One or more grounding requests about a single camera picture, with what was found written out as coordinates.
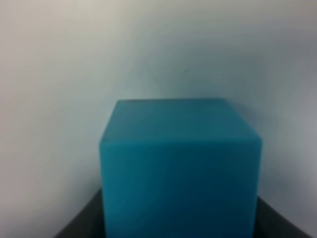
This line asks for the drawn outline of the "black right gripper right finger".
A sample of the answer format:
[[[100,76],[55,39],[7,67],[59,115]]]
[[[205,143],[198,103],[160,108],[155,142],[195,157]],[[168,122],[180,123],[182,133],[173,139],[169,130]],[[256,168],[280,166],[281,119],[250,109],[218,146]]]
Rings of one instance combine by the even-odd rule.
[[[311,238],[258,197],[255,238]]]

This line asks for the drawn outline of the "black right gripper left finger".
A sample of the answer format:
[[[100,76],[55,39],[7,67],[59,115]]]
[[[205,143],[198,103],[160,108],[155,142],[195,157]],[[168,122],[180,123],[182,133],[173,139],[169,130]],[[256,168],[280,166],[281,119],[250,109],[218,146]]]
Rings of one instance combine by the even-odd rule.
[[[105,238],[102,190],[99,189],[79,214],[55,238]]]

